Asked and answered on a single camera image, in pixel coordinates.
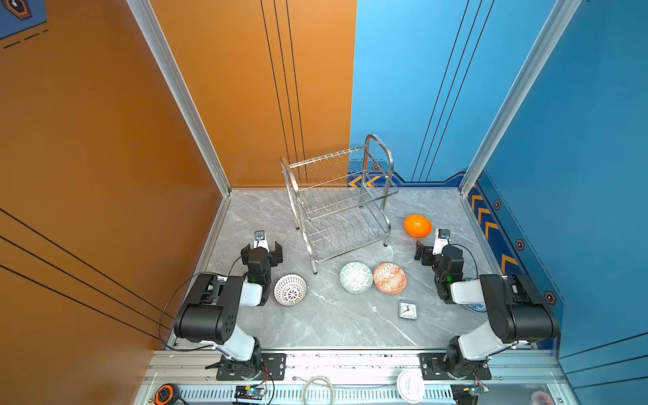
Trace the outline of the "orange bowl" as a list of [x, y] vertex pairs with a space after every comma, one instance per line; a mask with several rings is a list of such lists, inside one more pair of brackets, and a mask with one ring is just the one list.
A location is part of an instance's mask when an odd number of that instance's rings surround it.
[[421, 239], [433, 231], [433, 225], [425, 216], [412, 214], [403, 221], [403, 229], [413, 238]]

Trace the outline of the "blue white floral bowl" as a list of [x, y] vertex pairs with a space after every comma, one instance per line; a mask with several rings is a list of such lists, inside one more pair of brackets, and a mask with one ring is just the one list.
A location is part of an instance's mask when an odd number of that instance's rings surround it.
[[469, 302], [464, 306], [473, 312], [486, 313], [487, 308], [484, 303], [484, 293], [480, 280], [478, 278], [465, 278], [464, 282], [468, 283], [469, 291], [476, 294], [476, 297], [480, 299], [480, 301]]

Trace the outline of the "silver wire dish rack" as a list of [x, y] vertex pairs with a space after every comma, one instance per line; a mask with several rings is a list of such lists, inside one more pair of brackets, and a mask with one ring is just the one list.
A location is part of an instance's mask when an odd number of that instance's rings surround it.
[[375, 243], [389, 245], [392, 222], [386, 206], [398, 186], [393, 153], [378, 136], [295, 163], [282, 158], [280, 165], [313, 273], [325, 261]]

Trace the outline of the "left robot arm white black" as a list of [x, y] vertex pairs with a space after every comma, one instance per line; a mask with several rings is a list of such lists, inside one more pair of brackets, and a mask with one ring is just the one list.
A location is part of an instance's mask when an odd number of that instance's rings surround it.
[[259, 339], [244, 332], [237, 325], [237, 317], [242, 306], [264, 306], [268, 302], [272, 269], [283, 262], [283, 246], [278, 242], [273, 249], [263, 243], [254, 248], [245, 246], [241, 262], [247, 266], [243, 275], [197, 275], [174, 322], [177, 337], [222, 354], [220, 361], [206, 367], [221, 371], [221, 380], [253, 380], [269, 373]]

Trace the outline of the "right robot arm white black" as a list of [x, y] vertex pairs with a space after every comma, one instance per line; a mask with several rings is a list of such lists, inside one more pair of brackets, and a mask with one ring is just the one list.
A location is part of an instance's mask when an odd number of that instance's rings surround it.
[[414, 256], [434, 271], [440, 299], [452, 305], [484, 305], [488, 316], [472, 332], [453, 337], [445, 354], [418, 356], [425, 381], [491, 378], [489, 361], [518, 344], [554, 339], [560, 334], [558, 318], [530, 276], [482, 274], [463, 277], [463, 249], [447, 244], [436, 252], [416, 245]]

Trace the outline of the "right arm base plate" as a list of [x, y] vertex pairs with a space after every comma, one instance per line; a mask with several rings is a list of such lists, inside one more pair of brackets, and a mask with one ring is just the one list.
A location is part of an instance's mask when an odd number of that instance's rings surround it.
[[422, 353], [418, 355], [418, 361], [425, 381], [492, 379], [488, 362], [485, 360], [466, 360], [461, 356], [448, 359], [447, 354]]

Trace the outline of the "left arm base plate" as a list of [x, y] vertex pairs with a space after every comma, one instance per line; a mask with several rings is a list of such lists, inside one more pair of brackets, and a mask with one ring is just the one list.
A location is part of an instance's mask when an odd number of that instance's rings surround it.
[[221, 356], [217, 368], [218, 381], [261, 381], [267, 373], [274, 381], [285, 379], [287, 355], [263, 351], [254, 354], [251, 360], [237, 361]]

